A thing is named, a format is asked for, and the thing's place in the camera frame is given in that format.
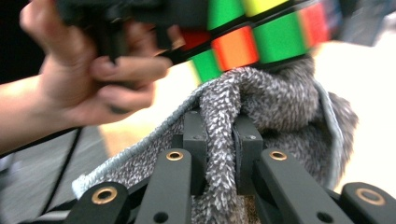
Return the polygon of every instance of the fleece cloth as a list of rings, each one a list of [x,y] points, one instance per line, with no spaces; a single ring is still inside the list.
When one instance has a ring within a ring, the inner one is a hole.
[[[320,185],[334,188],[352,152],[358,117],[347,100],[323,90],[314,68],[307,56],[271,69],[236,68],[206,82],[153,133],[74,181],[74,192],[80,197],[104,181],[129,188],[149,176],[158,153],[183,134],[183,115],[196,107],[206,130],[207,185],[192,197],[191,223],[258,220],[251,200],[236,193],[232,129],[239,114],[250,117],[267,147],[287,150]]]

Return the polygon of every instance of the finger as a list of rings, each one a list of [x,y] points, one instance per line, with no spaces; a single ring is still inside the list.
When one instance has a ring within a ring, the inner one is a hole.
[[[116,67],[111,67],[109,60],[95,60],[92,64],[92,76],[102,82],[139,82],[148,84],[167,74],[172,65],[164,57],[120,57]]]
[[[32,1],[21,11],[21,27],[44,51],[63,63],[75,63],[84,55],[94,54],[91,40],[81,30],[63,24],[55,1]]]
[[[136,112],[152,105],[154,85],[149,84],[136,91],[117,85],[107,85],[101,88],[98,94],[107,105],[124,111]]]
[[[131,56],[154,56],[158,53],[153,25],[136,21],[125,23]]]
[[[177,25],[169,27],[168,35],[173,43],[173,49],[178,49],[186,44],[186,41],[181,34],[180,28]]]

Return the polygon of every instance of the blurry background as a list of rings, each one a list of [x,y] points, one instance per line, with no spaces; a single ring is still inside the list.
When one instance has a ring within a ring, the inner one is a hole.
[[[18,26],[25,0],[0,1],[0,83],[35,75],[44,54]],[[394,76],[396,1],[341,1],[344,25],[334,41],[313,50],[316,78],[351,102],[360,117],[355,153],[340,187],[362,181],[396,197]],[[136,143],[167,118],[197,86],[191,65],[174,66],[157,82],[154,105],[128,119],[83,130],[53,204],[73,199],[70,183]],[[0,160],[0,223],[37,217],[70,148],[75,131],[51,136]]]

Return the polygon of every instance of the rubik's cube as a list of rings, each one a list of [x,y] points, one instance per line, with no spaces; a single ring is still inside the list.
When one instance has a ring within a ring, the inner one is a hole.
[[[236,67],[279,63],[331,38],[320,0],[209,0],[206,30],[183,30],[202,82]]]

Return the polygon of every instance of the black cable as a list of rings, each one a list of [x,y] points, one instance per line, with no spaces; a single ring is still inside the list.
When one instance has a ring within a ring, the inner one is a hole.
[[[58,188],[59,188],[59,186],[61,184],[61,181],[64,178],[64,173],[65,173],[65,171],[67,169],[67,165],[70,163],[70,160],[71,160],[71,158],[73,156],[73,153],[76,150],[76,147],[77,147],[77,144],[78,144],[78,140],[79,140],[79,138],[81,136],[81,133],[82,133],[82,129],[83,128],[77,128],[77,131],[76,131],[72,146],[69,149],[69,153],[67,154],[66,159],[64,160],[64,165],[62,166],[61,172],[59,173],[58,178],[57,178],[55,184],[52,187],[52,191],[51,191],[51,193],[49,195],[49,198],[47,199],[46,205],[43,207],[43,210],[41,211],[40,216],[43,216],[47,212],[47,210],[50,207],[50,204],[52,203],[53,198],[55,197],[55,194],[56,194],[56,192],[57,192],[57,190],[58,190]]]

